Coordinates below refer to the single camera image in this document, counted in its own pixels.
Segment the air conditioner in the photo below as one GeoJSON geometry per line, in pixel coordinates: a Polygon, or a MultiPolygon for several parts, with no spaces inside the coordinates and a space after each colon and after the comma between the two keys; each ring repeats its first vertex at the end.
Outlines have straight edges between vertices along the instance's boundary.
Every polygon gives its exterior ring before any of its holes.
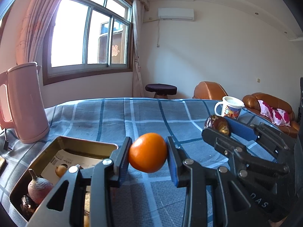
{"type": "Polygon", "coordinates": [[[190,8],[159,8],[159,19],[194,20],[194,10],[190,8]]]}

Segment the pink floral pillow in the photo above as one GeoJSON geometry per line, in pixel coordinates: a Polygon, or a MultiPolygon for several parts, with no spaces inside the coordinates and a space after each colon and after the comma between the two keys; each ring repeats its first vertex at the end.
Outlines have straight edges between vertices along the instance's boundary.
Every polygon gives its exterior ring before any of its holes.
{"type": "Polygon", "coordinates": [[[288,113],[282,109],[272,109],[265,101],[258,100],[261,107],[261,115],[268,117],[275,125],[290,126],[288,113]]]}

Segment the stool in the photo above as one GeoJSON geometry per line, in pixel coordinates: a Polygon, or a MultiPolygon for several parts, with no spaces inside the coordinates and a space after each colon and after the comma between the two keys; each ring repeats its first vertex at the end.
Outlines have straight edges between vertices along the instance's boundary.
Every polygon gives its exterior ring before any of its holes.
{"type": "Polygon", "coordinates": [[[168,99],[167,95],[177,94],[177,87],[169,84],[151,83],[145,86],[145,90],[155,92],[156,99],[168,99]]]}

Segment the purple fruit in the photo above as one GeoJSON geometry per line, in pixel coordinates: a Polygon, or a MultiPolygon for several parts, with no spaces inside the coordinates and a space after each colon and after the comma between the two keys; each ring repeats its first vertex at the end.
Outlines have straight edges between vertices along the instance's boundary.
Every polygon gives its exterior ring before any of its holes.
{"type": "Polygon", "coordinates": [[[54,186],[47,179],[37,177],[33,169],[28,169],[28,171],[32,177],[32,180],[27,187],[28,194],[35,203],[40,205],[40,203],[44,200],[44,198],[54,186]]]}

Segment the white curtain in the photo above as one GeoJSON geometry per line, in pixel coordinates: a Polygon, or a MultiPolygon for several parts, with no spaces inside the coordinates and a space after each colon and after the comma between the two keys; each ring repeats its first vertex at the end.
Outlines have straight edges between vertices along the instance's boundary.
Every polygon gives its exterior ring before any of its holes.
{"type": "Polygon", "coordinates": [[[133,97],[144,97],[141,67],[139,64],[139,46],[144,11],[149,10],[148,0],[133,0],[132,12],[134,23],[134,63],[133,63],[133,97]]]}
{"type": "Polygon", "coordinates": [[[36,60],[51,18],[60,0],[31,0],[16,46],[17,64],[36,60]]]}
{"type": "Polygon", "coordinates": [[[139,0],[133,1],[133,22],[134,22],[134,63],[133,63],[133,97],[144,97],[141,67],[139,64],[139,45],[141,27],[143,24],[144,4],[139,0]]]}

